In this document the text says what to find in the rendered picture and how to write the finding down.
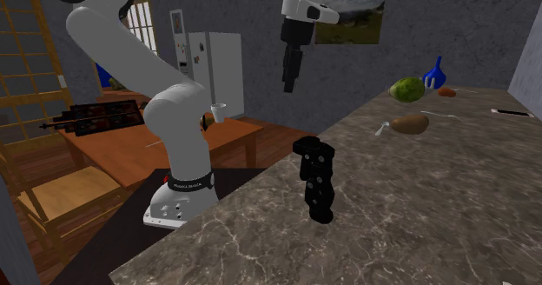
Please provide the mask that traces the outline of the white refrigerator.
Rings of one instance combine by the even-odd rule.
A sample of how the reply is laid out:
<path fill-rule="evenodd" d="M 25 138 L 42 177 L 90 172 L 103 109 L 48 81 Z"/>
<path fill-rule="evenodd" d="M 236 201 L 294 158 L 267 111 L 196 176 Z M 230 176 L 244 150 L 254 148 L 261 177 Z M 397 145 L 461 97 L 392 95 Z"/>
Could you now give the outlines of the white refrigerator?
<path fill-rule="evenodd" d="M 188 34 L 191 77 L 205 88 L 207 111 L 214 103 L 225 103 L 225 116 L 244 114 L 241 35 L 196 32 Z"/>

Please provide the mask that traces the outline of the green round melon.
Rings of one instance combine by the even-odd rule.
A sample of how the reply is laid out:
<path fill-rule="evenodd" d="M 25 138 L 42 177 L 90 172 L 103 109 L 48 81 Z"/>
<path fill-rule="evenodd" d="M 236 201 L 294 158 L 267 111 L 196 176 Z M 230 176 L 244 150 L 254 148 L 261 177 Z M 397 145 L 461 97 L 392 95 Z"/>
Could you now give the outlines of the green round melon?
<path fill-rule="evenodd" d="M 425 94 L 425 84 L 417 77 L 401 78 L 388 90 L 389 96 L 402 103 L 413 103 Z"/>

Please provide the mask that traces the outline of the blue vase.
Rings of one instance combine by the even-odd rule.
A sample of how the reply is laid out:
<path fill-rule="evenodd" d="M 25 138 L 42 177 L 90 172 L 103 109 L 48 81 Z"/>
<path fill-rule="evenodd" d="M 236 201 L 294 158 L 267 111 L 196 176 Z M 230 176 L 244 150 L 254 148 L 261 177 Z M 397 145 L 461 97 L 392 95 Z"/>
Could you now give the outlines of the blue vase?
<path fill-rule="evenodd" d="M 434 89 L 441 88 L 443 84 L 446 82 L 446 75 L 443 73 L 443 71 L 440 68 L 440 62 L 441 62 L 441 56 L 438 56 L 434 67 L 422 77 L 423 82 L 426 76 L 434 77 L 435 78 Z"/>

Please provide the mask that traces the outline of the brown potato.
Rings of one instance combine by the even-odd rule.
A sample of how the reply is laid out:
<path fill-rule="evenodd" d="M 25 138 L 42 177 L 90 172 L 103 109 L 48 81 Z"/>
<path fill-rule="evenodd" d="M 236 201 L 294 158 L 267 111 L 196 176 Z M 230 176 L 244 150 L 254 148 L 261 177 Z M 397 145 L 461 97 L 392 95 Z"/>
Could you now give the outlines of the brown potato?
<path fill-rule="evenodd" d="M 396 118 L 391 121 L 390 128 L 396 132 L 407 135 L 419 135 L 429 126 L 429 118 L 425 115 L 410 115 Z"/>

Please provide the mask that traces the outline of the black jointed figure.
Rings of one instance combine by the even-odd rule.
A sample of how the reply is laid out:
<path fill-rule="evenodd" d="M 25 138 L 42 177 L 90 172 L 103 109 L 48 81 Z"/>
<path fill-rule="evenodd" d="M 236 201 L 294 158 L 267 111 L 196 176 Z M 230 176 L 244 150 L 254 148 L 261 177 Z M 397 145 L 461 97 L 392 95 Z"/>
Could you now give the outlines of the black jointed figure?
<path fill-rule="evenodd" d="M 334 213 L 333 159 L 335 149 L 316 136 L 303 136 L 293 143 L 293 152 L 301 156 L 300 179 L 306 183 L 304 200 L 310 217 L 329 224 Z"/>

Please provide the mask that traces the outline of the window with white blinds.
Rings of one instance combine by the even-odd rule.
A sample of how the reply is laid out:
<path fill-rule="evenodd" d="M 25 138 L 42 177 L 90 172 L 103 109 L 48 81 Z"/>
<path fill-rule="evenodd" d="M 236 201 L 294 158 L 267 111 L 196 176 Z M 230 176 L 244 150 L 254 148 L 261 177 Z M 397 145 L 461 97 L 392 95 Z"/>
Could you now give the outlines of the window with white blinds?
<path fill-rule="evenodd" d="M 149 0 L 137 1 L 131 5 L 127 15 L 127 23 L 129 31 L 155 54 L 158 54 Z"/>

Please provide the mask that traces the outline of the wooden dining table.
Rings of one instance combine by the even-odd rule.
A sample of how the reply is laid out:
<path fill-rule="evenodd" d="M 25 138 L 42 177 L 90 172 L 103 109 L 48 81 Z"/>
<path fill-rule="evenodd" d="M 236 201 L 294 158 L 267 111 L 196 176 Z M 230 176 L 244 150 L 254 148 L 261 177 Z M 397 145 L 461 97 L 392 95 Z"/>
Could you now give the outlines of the wooden dining table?
<path fill-rule="evenodd" d="M 56 129 L 69 145 L 79 169 L 88 157 L 126 189 L 144 181 L 155 169 L 167 169 L 169 159 L 160 138 L 143 123 L 134 100 L 72 105 L 68 111 L 43 124 Z M 227 118 L 202 132 L 210 157 L 245 148 L 246 164 L 256 166 L 256 135 L 261 127 Z"/>

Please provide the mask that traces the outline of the black and white knife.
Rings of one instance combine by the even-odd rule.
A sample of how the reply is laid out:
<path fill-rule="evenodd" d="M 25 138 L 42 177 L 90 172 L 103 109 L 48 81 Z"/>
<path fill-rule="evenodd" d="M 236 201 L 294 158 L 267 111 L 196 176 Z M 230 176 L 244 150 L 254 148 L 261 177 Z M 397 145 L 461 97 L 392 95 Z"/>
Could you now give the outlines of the black and white knife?
<path fill-rule="evenodd" d="M 528 112 L 521 112 L 521 111 L 512 111 L 512 110 L 505 110 L 505 109 L 491 109 L 492 113 L 495 114 L 504 114 L 504 115 L 511 115 L 511 116 L 524 116 L 524 117 L 530 117 L 534 118 L 535 116 Z"/>

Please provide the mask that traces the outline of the dark robot stand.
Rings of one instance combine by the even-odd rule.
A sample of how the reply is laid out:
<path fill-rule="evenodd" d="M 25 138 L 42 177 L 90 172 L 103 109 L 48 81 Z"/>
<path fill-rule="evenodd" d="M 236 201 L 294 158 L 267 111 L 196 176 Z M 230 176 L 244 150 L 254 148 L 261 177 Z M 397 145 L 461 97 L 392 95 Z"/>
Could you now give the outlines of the dark robot stand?
<path fill-rule="evenodd" d="M 175 230 L 143 222 L 166 173 L 155 169 L 50 285 L 235 285 L 253 232 L 228 194 L 251 196 L 261 170 L 216 169 L 219 202 Z"/>

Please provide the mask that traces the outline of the wooden lattice door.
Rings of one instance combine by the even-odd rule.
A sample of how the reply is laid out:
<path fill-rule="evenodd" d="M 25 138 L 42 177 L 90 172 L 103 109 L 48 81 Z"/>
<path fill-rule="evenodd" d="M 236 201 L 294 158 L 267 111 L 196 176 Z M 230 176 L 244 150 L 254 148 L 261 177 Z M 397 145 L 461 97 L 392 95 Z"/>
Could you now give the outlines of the wooden lattice door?
<path fill-rule="evenodd" d="M 41 125 L 71 96 L 39 0 L 0 0 L 0 142 L 39 148 L 58 134 Z"/>

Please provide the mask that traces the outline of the wooden chair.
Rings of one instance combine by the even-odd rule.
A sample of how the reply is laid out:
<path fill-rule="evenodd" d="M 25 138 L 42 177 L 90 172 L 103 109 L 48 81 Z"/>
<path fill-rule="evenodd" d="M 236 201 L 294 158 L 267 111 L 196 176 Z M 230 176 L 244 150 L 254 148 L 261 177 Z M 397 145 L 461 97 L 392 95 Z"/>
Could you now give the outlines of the wooden chair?
<path fill-rule="evenodd" d="M 68 231 L 71 235 L 113 211 L 107 202 L 118 199 L 125 202 L 126 190 L 105 172 L 89 166 L 55 180 L 33 186 L 23 177 L 11 153 L 0 142 L 0 175 L 16 194 L 16 202 L 30 224 L 43 249 L 52 246 L 60 262 L 69 264 L 69 253 L 63 245 L 59 226 L 94 207 L 102 213 Z"/>

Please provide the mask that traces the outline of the landscape wall picture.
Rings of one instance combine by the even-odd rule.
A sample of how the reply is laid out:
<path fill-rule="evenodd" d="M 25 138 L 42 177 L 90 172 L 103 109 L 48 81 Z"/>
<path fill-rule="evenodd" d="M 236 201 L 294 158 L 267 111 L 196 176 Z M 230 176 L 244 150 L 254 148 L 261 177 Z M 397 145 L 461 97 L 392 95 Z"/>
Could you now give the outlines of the landscape wall picture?
<path fill-rule="evenodd" d="M 385 0 L 324 0 L 337 24 L 317 23 L 315 44 L 378 44 Z"/>

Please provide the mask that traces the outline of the white long-handled utensil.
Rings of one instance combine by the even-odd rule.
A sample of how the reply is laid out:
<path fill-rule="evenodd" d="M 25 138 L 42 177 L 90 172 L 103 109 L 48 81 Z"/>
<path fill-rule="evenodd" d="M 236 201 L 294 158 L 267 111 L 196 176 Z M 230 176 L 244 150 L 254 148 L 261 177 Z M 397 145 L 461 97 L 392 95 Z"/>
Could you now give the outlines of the white long-handled utensil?
<path fill-rule="evenodd" d="M 422 110 L 420 113 L 428 114 L 428 115 L 432 115 L 432 116 L 450 117 L 450 118 L 455 118 L 455 119 L 458 119 L 460 121 L 463 121 L 461 118 L 459 118 L 458 116 L 455 116 L 455 115 L 438 114 L 438 113 L 434 113 L 434 112 L 426 111 L 426 110 Z"/>

